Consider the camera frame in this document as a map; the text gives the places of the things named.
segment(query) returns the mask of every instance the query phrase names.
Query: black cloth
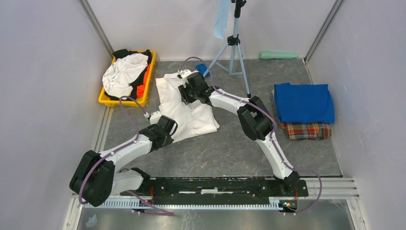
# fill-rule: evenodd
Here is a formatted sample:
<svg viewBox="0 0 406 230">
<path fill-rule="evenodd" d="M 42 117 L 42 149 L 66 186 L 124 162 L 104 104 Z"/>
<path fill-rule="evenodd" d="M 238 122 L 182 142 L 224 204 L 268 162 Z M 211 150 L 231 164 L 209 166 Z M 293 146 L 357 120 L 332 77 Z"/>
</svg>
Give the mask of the black cloth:
<svg viewBox="0 0 406 230">
<path fill-rule="evenodd" d="M 147 49 L 144 52 L 138 52 L 138 51 L 128 51 L 127 49 L 120 49 L 117 50 L 113 53 L 113 56 L 115 56 L 116 59 L 119 58 L 124 58 L 128 55 L 131 54 L 143 54 L 148 56 L 148 60 L 147 63 L 148 65 L 151 64 L 152 61 L 152 53 L 149 49 Z M 137 98 L 137 86 L 144 84 L 144 77 L 145 77 L 145 73 L 147 72 L 148 66 L 145 67 L 144 71 L 142 71 L 140 73 L 140 76 L 134 81 L 132 82 L 130 85 L 133 87 L 133 90 L 131 91 L 130 97 L 136 99 Z M 106 91 L 104 91 L 104 95 L 108 96 L 110 98 L 110 100 L 112 101 L 118 101 L 120 98 L 118 97 L 114 97 L 114 96 L 110 96 Z"/>
</svg>

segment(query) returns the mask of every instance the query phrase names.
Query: black rail base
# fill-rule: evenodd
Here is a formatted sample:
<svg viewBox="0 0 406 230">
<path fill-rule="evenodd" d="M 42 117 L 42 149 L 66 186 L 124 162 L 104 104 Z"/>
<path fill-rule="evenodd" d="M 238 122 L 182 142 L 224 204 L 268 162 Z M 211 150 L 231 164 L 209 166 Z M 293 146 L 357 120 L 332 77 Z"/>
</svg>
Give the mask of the black rail base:
<svg viewBox="0 0 406 230">
<path fill-rule="evenodd" d="M 271 177 L 151 177 L 135 193 L 152 195 L 156 205 L 259 205 L 269 204 L 269 197 L 295 197 L 296 191 L 309 196 L 304 180 L 289 191 L 281 186 Z"/>
</svg>

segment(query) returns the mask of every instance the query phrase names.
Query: blue object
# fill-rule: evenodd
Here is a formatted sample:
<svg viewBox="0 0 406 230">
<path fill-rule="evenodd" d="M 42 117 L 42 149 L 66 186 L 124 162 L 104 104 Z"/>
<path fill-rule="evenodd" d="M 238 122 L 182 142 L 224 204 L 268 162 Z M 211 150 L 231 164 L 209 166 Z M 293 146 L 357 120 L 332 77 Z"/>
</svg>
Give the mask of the blue object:
<svg viewBox="0 0 406 230">
<path fill-rule="evenodd" d="M 278 118 L 285 123 L 334 123 L 334 104 L 328 85 L 275 84 Z"/>
<path fill-rule="evenodd" d="M 201 73 L 202 75 L 204 75 L 204 73 L 205 73 L 206 70 L 207 70 L 207 66 L 206 66 L 206 64 L 202 63 L 202 64 L 197 65 L 197 66 L 196 66 L 196 69 L 197 69 L 197 71 L 199 71 L 199 73 Z M 207 72 L 207 74 L 206 74 L 205 77 L 208 77 L 208 76 L 210 76 L 210 72 Z"/>
</svg>

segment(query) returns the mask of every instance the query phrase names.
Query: yellow tray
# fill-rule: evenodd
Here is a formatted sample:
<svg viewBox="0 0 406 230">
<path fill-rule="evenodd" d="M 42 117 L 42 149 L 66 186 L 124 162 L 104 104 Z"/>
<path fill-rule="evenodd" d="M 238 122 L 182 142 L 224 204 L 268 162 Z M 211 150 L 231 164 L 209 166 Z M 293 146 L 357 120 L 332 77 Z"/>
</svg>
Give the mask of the yellow tray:
<svg viewBox="0 0 406 230">
<path fill-rule="evenodd" d="M 145 106 L 145 104 L 147 103 L 147 98 L 148 98 L 148 92 L 149 92 L 149 85 L 151 83 L 151 76 L 152 76 L 152 72 L 154 70 L 154 66 L 155 66 L 155 56 L 156 53 L 155 51 L 151 51 L 152 54 L 152 60 L 151 60 L 151 64 L 149 67 L 149 71 L 148 71 L 148 76 L 147 76 L 147 82 L 145 83 L 145 89 L 144 89 L 144 95 L 141 98 L 137 98 L 136 101 L 138 103 L 140 103 L 140 105 L 142 107 Z M 99 102 L 102 104 L 105 104 L 106 106 L 116 106 L 116 105 L 120 105 L 119 101 L 112 101 L 110 100 L 110 98 L 108 96 L 106 96 L 104 94 L 104 87 L 102 87 L 100 95 L 99 95 Z M 123 102 L 123 106 L 128 106 L 128 107 L 138 107 L 138 105 L 135 102 L 132 101 L 122 101 Z"/>
</svg>

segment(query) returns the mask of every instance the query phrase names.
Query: green object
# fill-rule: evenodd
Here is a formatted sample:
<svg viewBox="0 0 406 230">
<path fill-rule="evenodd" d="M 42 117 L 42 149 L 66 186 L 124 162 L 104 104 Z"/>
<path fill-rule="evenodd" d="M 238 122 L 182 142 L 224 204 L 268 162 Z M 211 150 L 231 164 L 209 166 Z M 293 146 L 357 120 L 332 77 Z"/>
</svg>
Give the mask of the green object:
<svg viewBox="0 0 406 230">
<path fill-rule="evenodd" d="M 289 53 L 275 53 L 269 51 L 262 51 L 259 54 L 261 59 L 288 59 L 288 58 L 298 58 L 298 54 L 289 54 Z"/>
</svg>

